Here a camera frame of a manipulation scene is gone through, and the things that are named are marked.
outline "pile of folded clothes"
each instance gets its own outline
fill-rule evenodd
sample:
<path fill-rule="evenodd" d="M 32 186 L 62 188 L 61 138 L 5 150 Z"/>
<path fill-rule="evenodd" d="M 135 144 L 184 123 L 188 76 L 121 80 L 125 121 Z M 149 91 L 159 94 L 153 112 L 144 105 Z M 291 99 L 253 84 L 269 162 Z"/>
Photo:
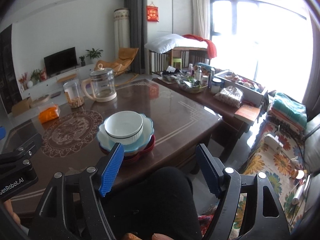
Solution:
<path fill-rule="evenodd" d="M 268 114 L 287 124 L 297 134 L 302 134 L 307 125 L 306 107 L 281 92 L 276 93 L 268 107 Z"/>

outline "bolt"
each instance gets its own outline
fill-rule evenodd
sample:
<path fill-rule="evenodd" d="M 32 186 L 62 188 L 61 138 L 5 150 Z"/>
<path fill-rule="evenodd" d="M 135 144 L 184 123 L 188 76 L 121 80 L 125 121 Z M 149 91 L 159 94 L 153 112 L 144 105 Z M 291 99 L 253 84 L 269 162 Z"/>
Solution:
<path fill-rule="evenodd" d="M 265 179 L 267 176 L 266 176 L 266 174 L 264 173 L 264 172 L 262 172 L 262 171 L 260 171 L 259 173 L 258 173 L 258 176 L 260 177 L 260 178 L 262 178 L 262 179 Z"/>
<path fill-rule="evenodd" d="M 226 167 L 224 170 L 226 171 L 226 173 L 230 173 L 230 174 L 234 172 L 234 169 L 231 167 Z"/>
<path fill-rule="evenodd" d="M 87 172 L 89 172 L 89 173 L 93 173 L 93 172 L 95 172 L 95 171 L 96 171 L 96 168 L 93 167 L 93 166 L 87 168 Z"/>
<path fill-rule="evenodd" d="M 55 177 L 56 179 L 60 178 L 61 176 L 62 176 L 62 173 L 61 173 L 61 172 L 57 172 L 57 173 L 55 173 L 55 175 L 54 175 L 54 177 Z"/>

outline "orange package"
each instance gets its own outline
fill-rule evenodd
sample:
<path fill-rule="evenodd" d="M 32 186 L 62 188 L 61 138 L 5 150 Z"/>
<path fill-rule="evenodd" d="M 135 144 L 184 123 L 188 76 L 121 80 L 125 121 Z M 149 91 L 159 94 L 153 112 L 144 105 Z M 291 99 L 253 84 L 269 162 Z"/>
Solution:
<path fill-rule="evenodd" d="M 60 114 L 60 108 L 58 105 L 55 105 L 55 104 L 46 105 L 42 107 L 42 109 L 39 107 L 39 109 L 40 109 L 40 114 L 38 118 L 41 123 L 45 123 L 50 120 L 56 119 L 59 117 L 59 114 Z"/>

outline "green towel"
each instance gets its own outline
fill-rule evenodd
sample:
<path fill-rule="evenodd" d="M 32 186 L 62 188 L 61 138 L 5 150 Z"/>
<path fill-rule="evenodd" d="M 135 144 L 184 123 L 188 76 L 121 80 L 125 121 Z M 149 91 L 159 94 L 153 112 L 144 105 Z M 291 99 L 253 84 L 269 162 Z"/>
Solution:
<path fill-rule="evenodd" d="M 277 92 L 272 103 L 272 107 L 286 116 L 293 123 L 303 128 L 307 125 L 306 107 L 300 103 L 292 101 L 284 93 Z"/>

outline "window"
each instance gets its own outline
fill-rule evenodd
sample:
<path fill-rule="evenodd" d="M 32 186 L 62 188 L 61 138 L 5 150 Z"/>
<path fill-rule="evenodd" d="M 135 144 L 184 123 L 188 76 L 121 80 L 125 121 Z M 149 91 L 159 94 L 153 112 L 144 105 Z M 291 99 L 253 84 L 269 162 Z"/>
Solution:
<path fill-rule="evenodd" d="M 211 0 L 211 65 L 302 101 L 312 63 L 309 19 L 254 0 Z"/>

